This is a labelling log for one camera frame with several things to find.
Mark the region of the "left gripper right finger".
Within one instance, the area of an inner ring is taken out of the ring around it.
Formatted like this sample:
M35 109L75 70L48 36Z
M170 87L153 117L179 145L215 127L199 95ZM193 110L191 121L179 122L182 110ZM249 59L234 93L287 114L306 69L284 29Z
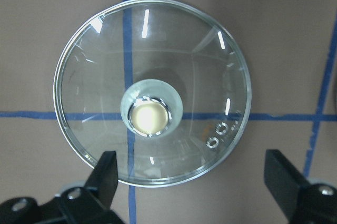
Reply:
M277 149L265 152L264 183L285 216L293 216L300 194L310 183Z

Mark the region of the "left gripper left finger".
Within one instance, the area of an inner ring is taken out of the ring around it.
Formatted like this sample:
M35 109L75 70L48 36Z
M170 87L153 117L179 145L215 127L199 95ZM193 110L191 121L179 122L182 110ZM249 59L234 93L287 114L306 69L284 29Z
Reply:
M110 208L118 185L117 156L115 151L105 151L94 170L86 180L84 187L100 202Z

